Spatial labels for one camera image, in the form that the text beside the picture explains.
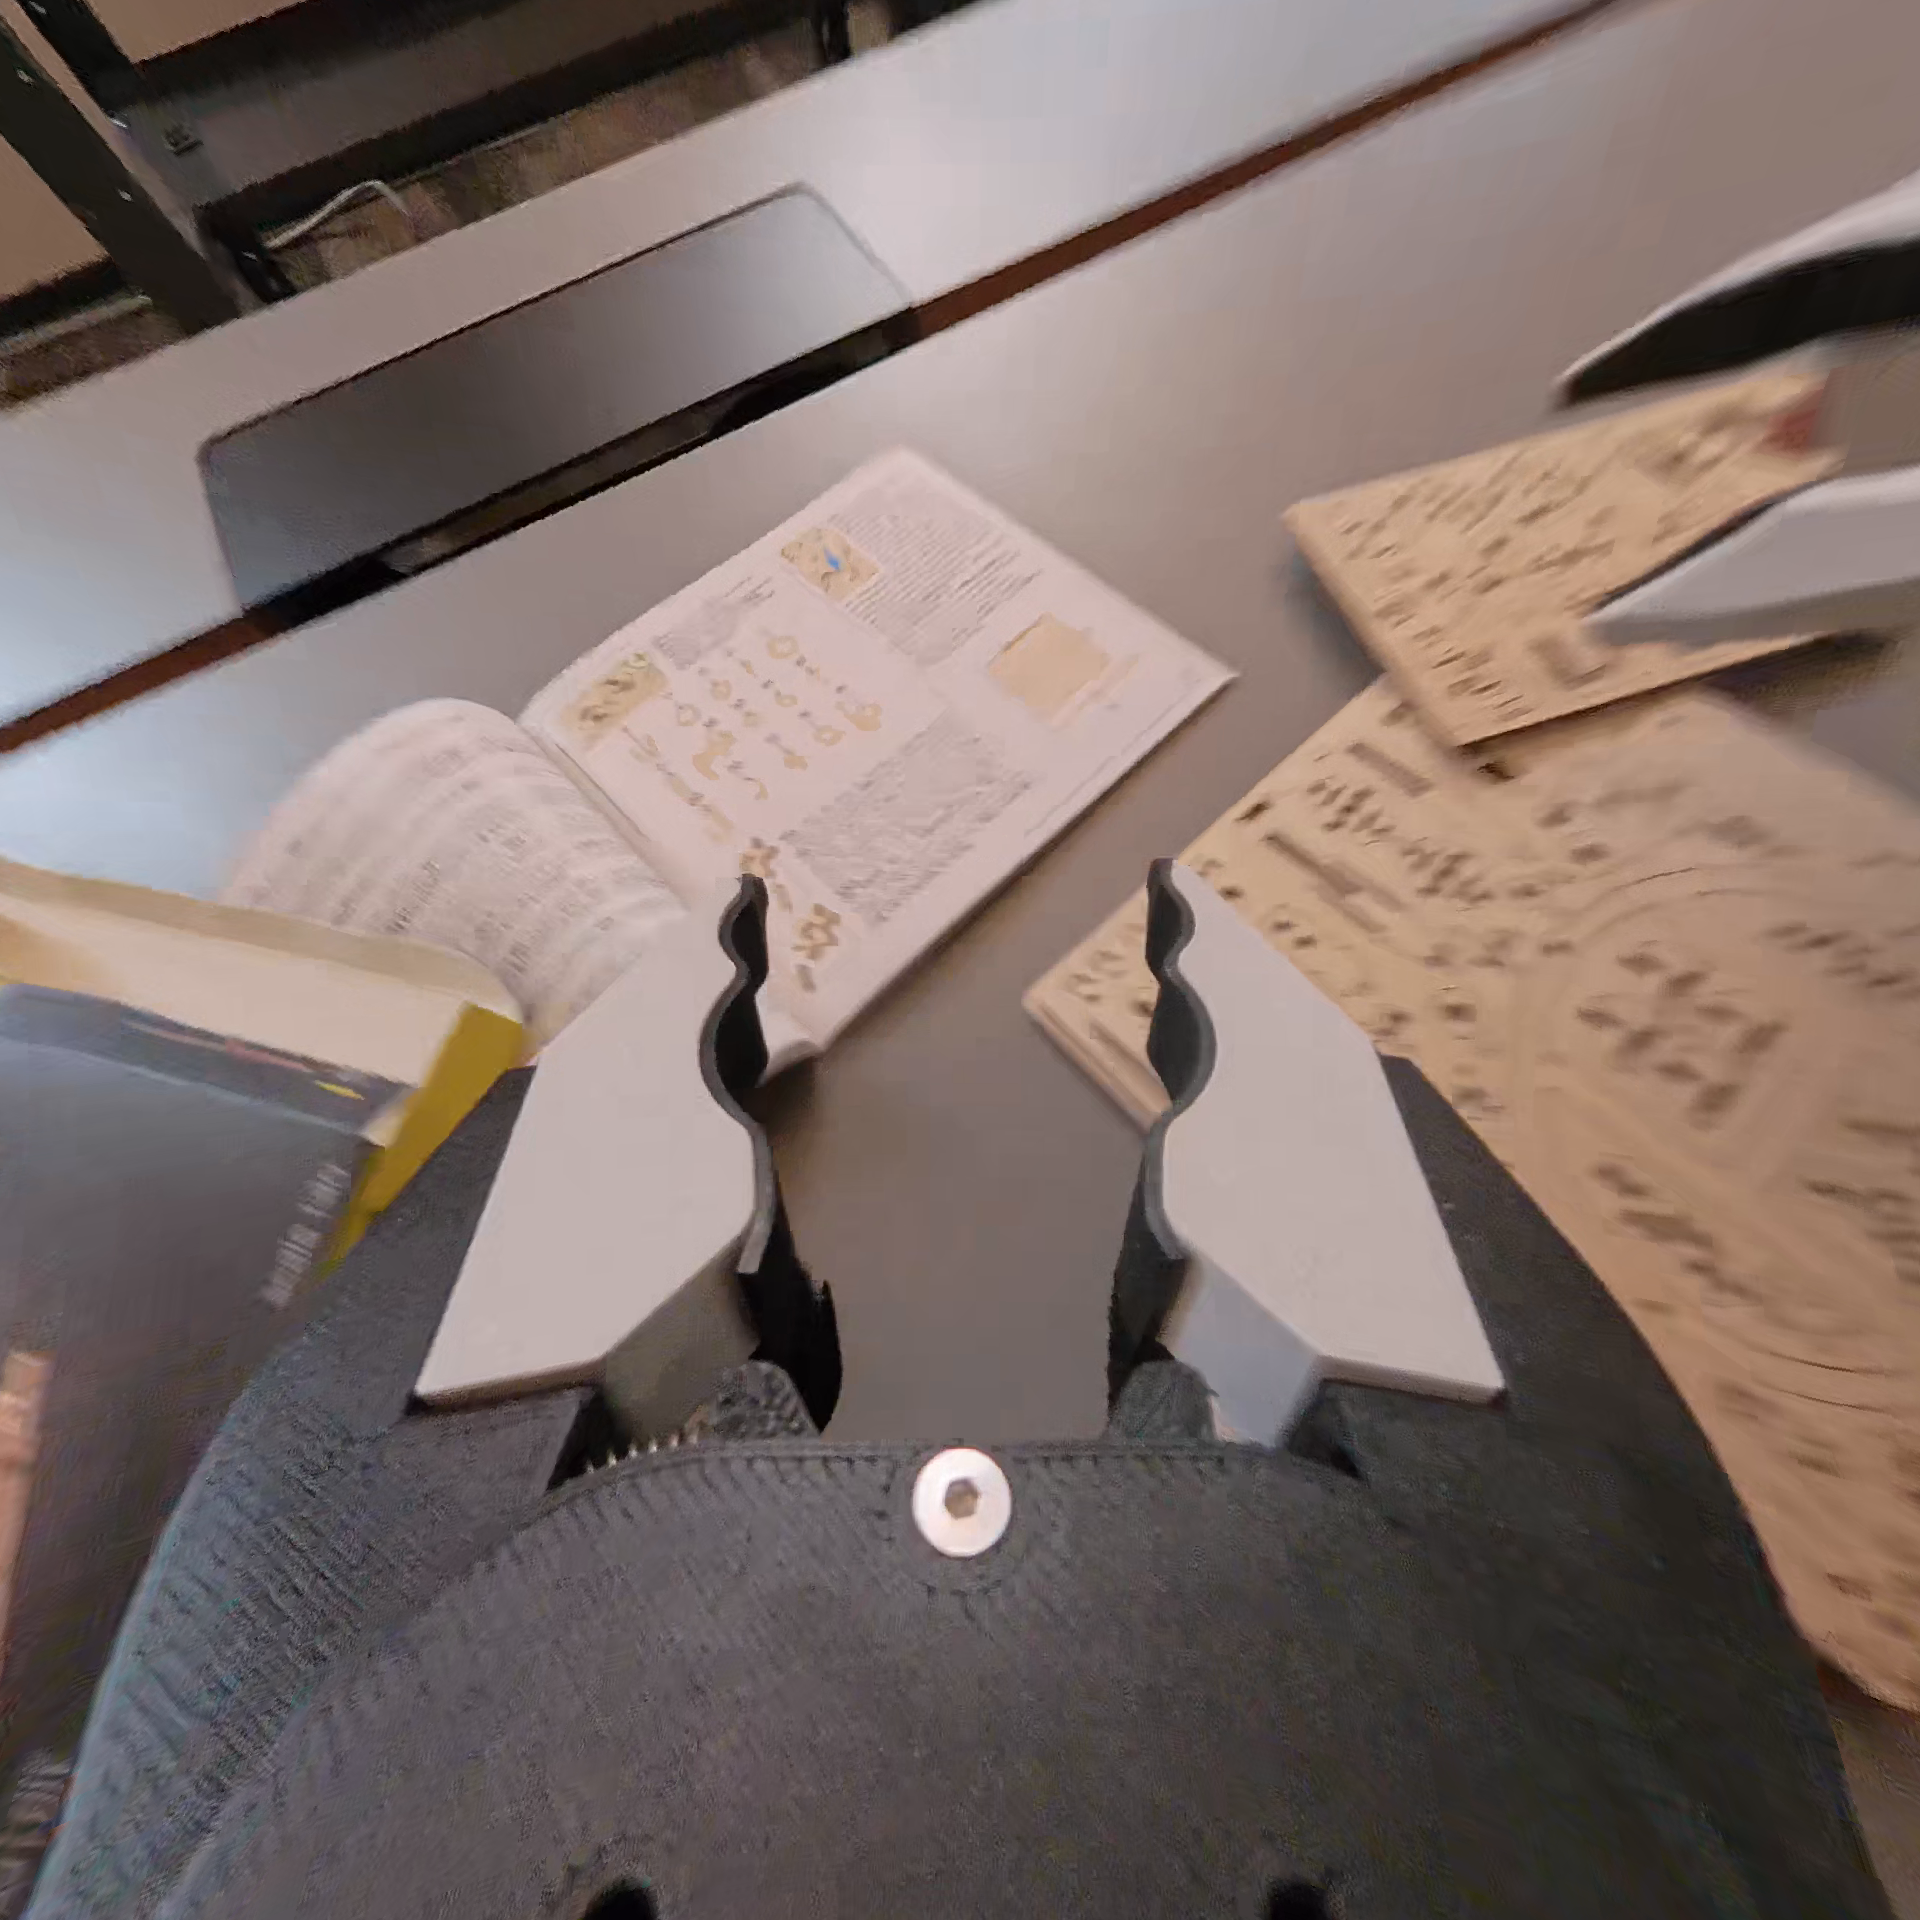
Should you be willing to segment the black desk panel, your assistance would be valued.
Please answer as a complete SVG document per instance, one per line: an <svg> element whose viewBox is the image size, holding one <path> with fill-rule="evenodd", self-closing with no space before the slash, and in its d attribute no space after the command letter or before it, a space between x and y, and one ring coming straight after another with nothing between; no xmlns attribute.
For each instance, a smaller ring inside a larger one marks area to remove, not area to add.
<svg viewBox="0 0 1920 1920"><path fill-rule="evenodd" d="M306 620L909 344L902 282L784 185L254 417L196 471L239 608Z"/></svg>

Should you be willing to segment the black and yellow puzzle box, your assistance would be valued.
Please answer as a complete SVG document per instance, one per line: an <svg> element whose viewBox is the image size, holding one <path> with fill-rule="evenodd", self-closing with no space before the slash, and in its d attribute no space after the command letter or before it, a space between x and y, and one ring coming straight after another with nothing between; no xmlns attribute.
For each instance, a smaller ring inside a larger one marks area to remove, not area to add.
<svg viewBox="0 0 1920 1920"><path fill-rule="evenodd" d="M524 1050L440 946L5 861L5 1915L209 1433Z"/></svg>

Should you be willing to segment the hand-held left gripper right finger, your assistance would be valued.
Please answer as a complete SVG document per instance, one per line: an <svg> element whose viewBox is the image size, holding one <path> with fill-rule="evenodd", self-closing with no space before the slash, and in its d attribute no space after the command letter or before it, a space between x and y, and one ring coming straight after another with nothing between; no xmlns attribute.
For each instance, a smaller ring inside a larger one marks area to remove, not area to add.
<svg viewBox="0 0 1920 1920"><path fill-rule="evenodd" d="M1278 1444L1324 1382L1498 1406L1506 1373L1371 1033L1184 861L1148 875L1152 1120L1119 1257L1119 1387L1199 1373Z"/></svg>

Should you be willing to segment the black table frame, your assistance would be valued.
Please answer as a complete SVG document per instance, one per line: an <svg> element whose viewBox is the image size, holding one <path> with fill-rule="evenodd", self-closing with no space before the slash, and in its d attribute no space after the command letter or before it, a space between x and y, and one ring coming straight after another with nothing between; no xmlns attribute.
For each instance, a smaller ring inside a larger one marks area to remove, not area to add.
<svg viewBox="0 0 1920 1920"><path fill-rule="evenodd" d="M5 3L5 152L186 333L290 299L267 231L700 61L794 45L841 65L857 17L940 3L214 3L136 54L108 3Z"/></svg>

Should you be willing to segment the small wooden puzzle sheet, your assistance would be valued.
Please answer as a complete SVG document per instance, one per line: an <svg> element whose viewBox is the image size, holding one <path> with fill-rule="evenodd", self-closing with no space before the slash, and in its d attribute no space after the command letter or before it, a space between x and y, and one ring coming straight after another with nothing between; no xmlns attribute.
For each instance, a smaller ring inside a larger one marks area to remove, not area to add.
<svg viewBox="0 0 1920 1920"><path fill-rule="evenodd" d="M1755 371L1284 511L1305 562L1435 738L1478 749L1810 645L1609 645L1584 615L1730 522L1824 483L1828 376Z"/></svg>

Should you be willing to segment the open instruction booklet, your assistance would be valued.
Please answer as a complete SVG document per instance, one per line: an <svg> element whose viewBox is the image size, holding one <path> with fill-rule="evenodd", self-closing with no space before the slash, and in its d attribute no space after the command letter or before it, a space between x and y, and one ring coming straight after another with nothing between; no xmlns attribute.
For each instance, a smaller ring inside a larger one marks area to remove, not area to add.
<svg viewBox="0 0 1920 1920"><path fill-rule="evenodd" d="M809 1058L1229 682L941 468L889 451L516 719L430 697L345 738L224 901L463 954L542 1047L757 875L771 1050Z"/></svg>

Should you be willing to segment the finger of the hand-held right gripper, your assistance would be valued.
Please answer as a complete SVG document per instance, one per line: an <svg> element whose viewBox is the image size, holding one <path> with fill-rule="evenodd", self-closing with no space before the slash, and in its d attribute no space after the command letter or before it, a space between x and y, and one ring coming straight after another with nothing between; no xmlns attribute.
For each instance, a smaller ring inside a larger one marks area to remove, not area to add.
<svg viewBox="0 0 1920 1920"><path fill-rule="evenodd" d="M1607 645L1918 629L1918 463L1796 490L1592 608Z"/></svg>
<svg viewBox="0 0 1920 1920"><path fill-rule="evenodd" d="M1733 371L1844 334L1918 326L1918 179L1855 200L1653 306L1559 379L1559 402Z"/></svg>

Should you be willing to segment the grey desk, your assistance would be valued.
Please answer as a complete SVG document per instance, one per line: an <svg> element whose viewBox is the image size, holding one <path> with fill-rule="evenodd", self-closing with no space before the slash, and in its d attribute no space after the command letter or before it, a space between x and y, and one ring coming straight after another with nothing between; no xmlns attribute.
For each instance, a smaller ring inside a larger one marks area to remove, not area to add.
<svg viewBox="0 0 1920 1920"><path fill-rule="evenodd" d="M984 3L345 282L5 410L5 724L243 613L209 438L781 185L912 306L1522 48L1571 3Z"/></svg>
<svg viewBox="0 0 1920 1920"><path fill-rule="evenodd" d="M201 890L338 738L524 707L877 451L1237 682L771 1094L835 1442L1092 1433L1141 1135L1021 993L1371 679L1281 511L1536 429L1551 379L1918 172L1918 3L1638 3L334 620L5 758L5 847Z"/></svg>

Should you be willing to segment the stack of large wooden puzzle sheets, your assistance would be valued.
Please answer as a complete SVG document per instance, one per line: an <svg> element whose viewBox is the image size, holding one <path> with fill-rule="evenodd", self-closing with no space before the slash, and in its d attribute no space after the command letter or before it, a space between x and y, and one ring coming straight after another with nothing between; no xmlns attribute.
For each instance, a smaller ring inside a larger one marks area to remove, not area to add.
<svg viewBox="0 0 1920 1920"><path fill-rule="evenodd" d="M1502 781L1378 687L1186 865L1529 1190L1913 1712L1918 811L1713 693Z"/></svg>

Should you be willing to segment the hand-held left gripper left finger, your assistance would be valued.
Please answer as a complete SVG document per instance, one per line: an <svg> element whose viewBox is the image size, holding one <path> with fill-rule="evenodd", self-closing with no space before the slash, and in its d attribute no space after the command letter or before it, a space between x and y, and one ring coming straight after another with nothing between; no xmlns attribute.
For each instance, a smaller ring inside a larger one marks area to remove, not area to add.
<svg viewBox="0 0 1920 1920"><path fill-rule="evenodd" d="M441 1326L420 1406L589 1387L658 1442L751 1355L795 1349L795 1247L746 1097L771 1047L768 887L673 923L542 1055Z"/></svg>

